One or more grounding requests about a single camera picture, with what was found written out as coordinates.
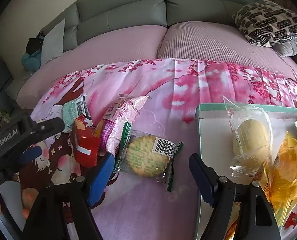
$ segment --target screw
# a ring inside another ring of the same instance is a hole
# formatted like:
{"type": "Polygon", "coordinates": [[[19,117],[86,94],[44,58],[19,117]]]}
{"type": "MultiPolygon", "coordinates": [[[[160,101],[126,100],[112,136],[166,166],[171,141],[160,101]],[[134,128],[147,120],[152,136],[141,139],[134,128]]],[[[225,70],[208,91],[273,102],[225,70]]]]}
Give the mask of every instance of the screw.
{"type": "Polygon", "coordinates": [[[78,176],[77,178],[76,178],[76,181],[77,182],[83,182],[85,180],[85,177],[84,176],[78,176]]]}
{"type": "Polygon", "coordinates": [[[220,176],[220,177],[219,177],[219,181],[222,182],[222,183],[226,183],[227,180],[228,180],[228,179],[227,179],[225,176],[220,176]]]}
{"type": "Polygon", "coordinates": [[[253,185],[254,187],[259,187],[259,183],[258,183],[258,181],[252,181],[252,185],[253,185]]]}

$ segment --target black and white pillow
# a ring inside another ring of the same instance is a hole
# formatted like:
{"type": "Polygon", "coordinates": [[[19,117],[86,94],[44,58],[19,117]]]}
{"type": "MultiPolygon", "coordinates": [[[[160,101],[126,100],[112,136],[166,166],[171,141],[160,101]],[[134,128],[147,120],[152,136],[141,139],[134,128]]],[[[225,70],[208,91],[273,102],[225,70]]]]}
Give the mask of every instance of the black and white pillow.
{"type": "Polygon", "coordinates": [[[244,5],[232,18],[253,45],[271,47],[297,38],[297,14],[272,1],[244,5]]]}

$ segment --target anime print blanket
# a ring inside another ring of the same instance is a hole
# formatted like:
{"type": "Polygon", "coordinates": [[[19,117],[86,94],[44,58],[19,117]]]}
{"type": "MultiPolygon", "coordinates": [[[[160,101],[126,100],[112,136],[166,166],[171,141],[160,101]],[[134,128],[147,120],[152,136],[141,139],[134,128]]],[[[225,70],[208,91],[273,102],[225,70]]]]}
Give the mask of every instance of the anime print blanket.
{"type": "MultiPolygon", "coordinates": [[[[133,128],[184,148],[174,163],[173,190],[152,179],[119,173],[108,182],[92,210],[104,239],[193,239],[198,189],[188,158],[199,151],[195,110],[200,103],[230,100],[297,107],[297,82],[262,69],[208,60],[156,59],[98,65],[62,77],[32,112],[39,122],[62,117],[63,105],[87,94],[94,124],[119,93],[149,95],[133,128]]],[[[39,191],[45,183],[68,183],[86,173],[73,157],[69,133],[59,133],[37,144],[42,155],[20,171],[22,188],[39,191]]],[[[69,209],[69,203],[63,203],[69,209]]],[[[71,222],[69,212],[67,221],[71,222]]],[[[72,239],[76,236],[68,227],[72,239]]]]}

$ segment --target green wrapper edge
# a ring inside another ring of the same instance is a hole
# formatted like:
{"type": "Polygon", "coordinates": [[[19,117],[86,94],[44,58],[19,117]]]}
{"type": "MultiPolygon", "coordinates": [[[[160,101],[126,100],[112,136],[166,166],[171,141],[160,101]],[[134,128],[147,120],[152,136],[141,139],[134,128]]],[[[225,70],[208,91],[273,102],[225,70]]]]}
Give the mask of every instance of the green wrapper edge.
{"type": "Polygon", "coordinates": [[[174,180],[174,166],[173,166],[173,162],[175,159],[175,156],[181,151],[181,149],[183,148],[184,143],[179,142],[178,145],[176,146],[173,158],[170,162],[170,167],[169,167],[169,175],[167,177],[167,191],[171,192],[172,191],[172,187],[173,187],[173,180],[174,180]]]}
{"type": "Polygon", "coordinates": [[[115,166],[114,166],[114,172],[118,172],[119,165],[122,160],[123,151],[126,147],[126,144],[130,138],[130,129],[132,127],[132,124],[129,122],[125,122],[122,132],[122,138],[120,141],[120,150],[118,152],[118,155],[115,157],[115,166]]]}

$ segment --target barcode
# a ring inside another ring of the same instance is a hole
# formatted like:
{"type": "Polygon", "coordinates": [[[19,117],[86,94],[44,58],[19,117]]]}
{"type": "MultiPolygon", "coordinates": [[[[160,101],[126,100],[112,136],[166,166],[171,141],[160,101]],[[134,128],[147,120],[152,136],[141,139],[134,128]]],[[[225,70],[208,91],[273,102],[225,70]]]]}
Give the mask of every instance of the barcode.
{"type": "Polygon", "coordinates": [[[76,102],[76,108],[77,108],[78,116],[80,116],[82,114],[84,114],[86,116],[83,100],[79,100],[76,102]]]}
{"type": "Polygon", "coordinates": [[[175,150],[174,143],[161,138],[156,138],[152,152],[159,153],[161,155],[165,155],[170,158],[173,158],[174,150],[175,150]]]}
{"type": "Polygon", "coordinates": [[[85,114],[86,114],[85,116],[86,116],[87,119],[92,120],[91,117],[90,117],[90,112],[88,111],[88,108],[87,108],[87,103],[85,101],[85,96],[83,96],[83,102],[84,102],[84,108],[85,108],[85,114]]]}

